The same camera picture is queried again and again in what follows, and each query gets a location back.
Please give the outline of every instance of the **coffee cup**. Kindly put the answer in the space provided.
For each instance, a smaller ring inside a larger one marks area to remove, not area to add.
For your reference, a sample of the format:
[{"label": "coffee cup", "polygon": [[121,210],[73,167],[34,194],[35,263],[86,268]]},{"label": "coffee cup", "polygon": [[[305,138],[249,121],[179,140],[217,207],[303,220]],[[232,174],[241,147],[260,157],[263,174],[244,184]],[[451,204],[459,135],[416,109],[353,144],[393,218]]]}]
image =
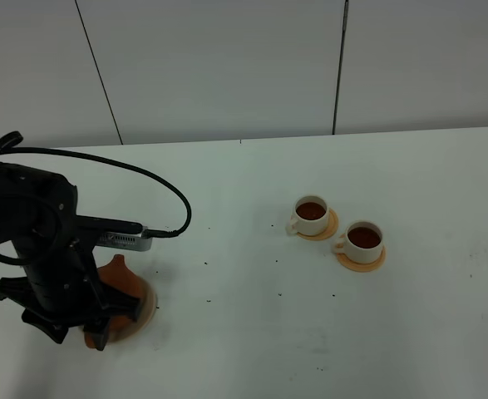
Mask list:
[{"label": "coffee cup", "polygon": [[345,229],[344,237],[333,244],[335,254],[345,254],[357,264],[372,264],[384,247],[382,230],[373,222],[359,220]]},{"label": "coffee cup", "polygon": [[286,224],[286,232],[318,235],[327,229],[329,218],[327,201],[317,195],[305,195],[295,201],[292,216]]}]

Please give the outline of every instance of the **white table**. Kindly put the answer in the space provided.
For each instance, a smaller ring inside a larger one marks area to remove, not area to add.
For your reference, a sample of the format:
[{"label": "white table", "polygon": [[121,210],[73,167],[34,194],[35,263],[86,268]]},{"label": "white table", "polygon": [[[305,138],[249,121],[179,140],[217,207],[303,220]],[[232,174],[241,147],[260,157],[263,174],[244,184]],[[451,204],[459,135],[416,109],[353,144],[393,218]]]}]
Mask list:
[{"label": "white table", "polygon": [[[488,398],[488,128],[81,150],[167,178],[190,199],[192,224],[126,253],[160,309],[104,352],[75,329],[56,345],[0,302],[0,398]],[[185,217],[142,176],[2,160],[63,173],[79,214],[151,228]],[[306,193],[329,201],[340,230],[379,223],[386,263],[354,273],[331,239],[288,237]],[[96,249],[96,260],[114,253]],[[0,264],[0,278],[18,275]]]}]

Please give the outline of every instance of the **wall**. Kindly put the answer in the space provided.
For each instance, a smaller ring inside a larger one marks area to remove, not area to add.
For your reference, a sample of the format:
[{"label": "wall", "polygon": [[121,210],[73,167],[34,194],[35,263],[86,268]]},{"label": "wall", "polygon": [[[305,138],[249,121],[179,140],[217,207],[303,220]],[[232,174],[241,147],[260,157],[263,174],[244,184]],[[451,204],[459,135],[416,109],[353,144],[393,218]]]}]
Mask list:
[{"label": "wall", "polygon": [[79,0],[125,143],[331,134],[343,0]]},{"label": "wall", "polygon": [[488,0],[352,0],[338,133],[488,126]]},{"label": "wall", "polygon": [[0,0],[0,136],[120,144],[73,0]]}]

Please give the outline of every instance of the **white cup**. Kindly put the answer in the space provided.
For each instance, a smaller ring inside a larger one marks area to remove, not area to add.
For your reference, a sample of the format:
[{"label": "white cup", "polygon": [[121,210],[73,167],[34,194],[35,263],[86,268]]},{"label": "white cup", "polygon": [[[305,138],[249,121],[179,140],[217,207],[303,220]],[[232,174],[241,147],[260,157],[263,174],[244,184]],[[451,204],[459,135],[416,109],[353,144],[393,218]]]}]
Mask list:
[{"label": "white cup", "polygon": [[[361,248],[353,244],[349,240],[349,232],[357,227],[365,227],[373,230],[380,237],[380,244],[373,248]],[[382,230],[374,223],[367,222],[366,220],[359,220],[352,223],[345,229],[345,236],[337,239],[333,244],[333,252],[335,254],[345,254],[349,259],[357,264],[372,264],[375,262],[382,253],[384,247],[384,240],[382,236]]]},{"label": "white cup", "polygon": [[[325,209],[325,214],[315,220],[303,219],[297,214],[297,208],[302,204],[307,204],[307,202],[314,202],[320,204]],[[305,195],[297,201],[292,209],[292,217],[288,224],[286,224],[286,232],[288,234],[301,233],[303,235],[318,235],[325,231],[328,227],[328,218],[330,213],[328,212],[327,201],[317,195]]]}]

